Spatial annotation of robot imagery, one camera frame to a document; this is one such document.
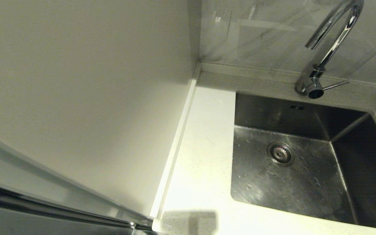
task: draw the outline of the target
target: marble tile backsplash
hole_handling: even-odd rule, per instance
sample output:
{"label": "marble tile backsplash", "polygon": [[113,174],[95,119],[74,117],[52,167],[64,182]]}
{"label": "marble tile backsplash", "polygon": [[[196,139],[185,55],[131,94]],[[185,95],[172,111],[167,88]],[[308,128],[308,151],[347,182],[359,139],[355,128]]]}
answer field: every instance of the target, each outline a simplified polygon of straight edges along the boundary
{"label": "marble tile backsplash", "polygon": [[[322,44],[304,47],[341,0],[203,0],[200,59],[248,67],[302,72],[320,60],[346,15]],[[376,1],[327,65],[326,75],[376,83]]]}

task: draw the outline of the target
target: stainless steel handle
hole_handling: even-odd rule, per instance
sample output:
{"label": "stainless steel handle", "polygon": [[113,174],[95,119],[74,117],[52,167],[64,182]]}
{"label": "stainless steel handle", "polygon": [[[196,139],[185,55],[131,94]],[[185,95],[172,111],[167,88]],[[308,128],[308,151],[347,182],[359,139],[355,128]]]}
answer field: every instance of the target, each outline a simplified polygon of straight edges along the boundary
{"label": "stainless steel handle", "polygon": [[338,83],[335,83],[335,84],[332,84],[330,86],[326,86],[326,87],[323,87],[323,91],[325,90],[328,90],[328,89],[332,89],[332,88],[335,88],[337,86],[341,86],[341,85],[345,85],[345,84],[348,84],[349,82],[351,82],[349,79],[345,80],[345,81],[342,81],[342,82],[338,82]]}

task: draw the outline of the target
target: sink basin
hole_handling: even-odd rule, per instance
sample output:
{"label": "sink basin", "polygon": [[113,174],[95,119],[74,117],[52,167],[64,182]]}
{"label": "sink basin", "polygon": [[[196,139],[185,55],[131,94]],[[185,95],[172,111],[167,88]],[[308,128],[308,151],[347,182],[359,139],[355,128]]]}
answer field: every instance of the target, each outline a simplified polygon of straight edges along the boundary
{"label": "sink basin", "polygon": [[376,227],[370,114],[237,93],[234,125],[234,200]]}

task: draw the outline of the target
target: drain strainer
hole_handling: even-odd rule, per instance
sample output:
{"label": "drain strainer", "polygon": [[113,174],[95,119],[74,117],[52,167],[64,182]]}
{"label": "drain strainer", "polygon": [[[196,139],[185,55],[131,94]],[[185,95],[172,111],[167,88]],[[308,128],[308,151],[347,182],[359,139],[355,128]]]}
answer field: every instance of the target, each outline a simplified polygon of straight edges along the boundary
{"label": "drain strainer", "polygon": [[294,162],[294,151],[287,144],[272,142],[267,147],[267,154],[270,159],[278,165],[291,165]]}

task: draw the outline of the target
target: white countertop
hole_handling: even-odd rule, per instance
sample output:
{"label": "white countertop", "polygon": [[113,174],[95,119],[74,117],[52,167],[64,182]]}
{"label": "white countertop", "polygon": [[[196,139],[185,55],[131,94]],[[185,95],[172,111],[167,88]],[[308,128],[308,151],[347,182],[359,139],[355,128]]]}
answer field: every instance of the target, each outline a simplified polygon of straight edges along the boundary
{"label": "white countertop", "polygon": [[376,235],[376,228],[236,202],[230,195],[236,91],[367,111],[376,120],[376,87],[369,92],[363,84],[355,84],[352,92],[332,89],[314,101],[294,92],[295,80],[274,81],[281,73],[242,75],[201,74],[162,216],[153,229],[168,235]]}

